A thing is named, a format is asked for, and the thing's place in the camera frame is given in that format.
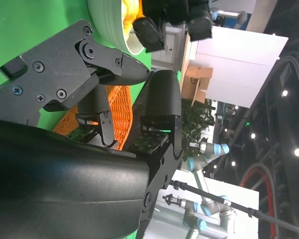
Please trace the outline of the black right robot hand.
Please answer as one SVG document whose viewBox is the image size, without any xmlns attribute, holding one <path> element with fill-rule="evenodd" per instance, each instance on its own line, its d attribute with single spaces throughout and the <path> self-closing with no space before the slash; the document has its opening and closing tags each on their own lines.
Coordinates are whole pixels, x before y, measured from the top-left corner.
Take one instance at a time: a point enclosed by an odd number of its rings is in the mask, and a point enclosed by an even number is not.
<svg viewBox="0 0 299 239">
<path fill-rule="evenodd" d="M 151 74 L 80 20 L 0 67 L 0 239 L 122 239 L 182 157 L 176 74 Z M 116 150 L 105 87 L 149 81 L 141 134 Z"/>
</svg>

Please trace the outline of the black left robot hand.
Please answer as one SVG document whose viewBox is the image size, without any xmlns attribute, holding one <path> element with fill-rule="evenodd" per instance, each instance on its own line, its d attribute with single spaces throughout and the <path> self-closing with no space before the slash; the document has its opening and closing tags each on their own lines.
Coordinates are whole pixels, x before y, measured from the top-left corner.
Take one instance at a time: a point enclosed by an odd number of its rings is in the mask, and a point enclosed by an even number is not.
<svg viewBox="0 0 299 239">
<path fill-rule="evenodd" d="M 165 25 L 184 24 L 191 41 L 212 37 L 212 15 L 207 0 L 143 0 L 142 14 L 133 30 L 146 52 L 163 50 Z"/>
</svg>

